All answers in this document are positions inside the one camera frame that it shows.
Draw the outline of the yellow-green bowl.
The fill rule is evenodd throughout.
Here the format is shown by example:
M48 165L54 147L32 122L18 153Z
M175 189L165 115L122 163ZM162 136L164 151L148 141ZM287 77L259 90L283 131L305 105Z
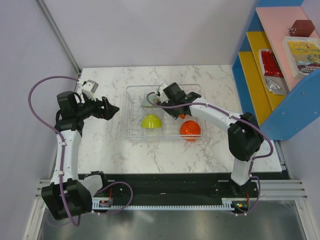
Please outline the yellow-green bowl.
M158 129L162 127L162 121L156 114L147 114L141 121L143 129Z

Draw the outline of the pale green ceramic bowl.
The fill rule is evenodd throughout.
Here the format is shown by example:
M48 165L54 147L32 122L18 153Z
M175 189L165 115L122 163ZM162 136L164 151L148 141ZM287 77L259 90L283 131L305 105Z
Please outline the pale green ceramic bowl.
M157 104L157 103L158 103L157 98L151 98L149 101L145 98L141 102L140 107L141 108L154 108L155 104Z

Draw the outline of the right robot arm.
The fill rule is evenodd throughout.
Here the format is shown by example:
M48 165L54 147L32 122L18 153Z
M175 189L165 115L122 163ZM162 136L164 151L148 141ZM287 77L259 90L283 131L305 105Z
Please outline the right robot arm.
M235 197L242 196L251 177L251 162L264 141L255 116L250 112L240 114L223 110L196 92L185 93L175 82L162 84L157 96L160 105L172 118L193 116L227 133L228 149L234 157L229 191Z

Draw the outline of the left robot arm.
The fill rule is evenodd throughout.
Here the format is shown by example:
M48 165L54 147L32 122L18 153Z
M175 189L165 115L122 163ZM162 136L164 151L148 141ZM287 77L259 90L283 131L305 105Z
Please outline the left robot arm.
M90 99L66 91L57 95L59 111L56 114L57 155L50 184L41 190L41 197L55 220L80 216L92 211L93 197L106 196L110 185L102 171L92 171L79 181L78 153L82 140L84 120L89 117L109 121L120 110L101 99Z

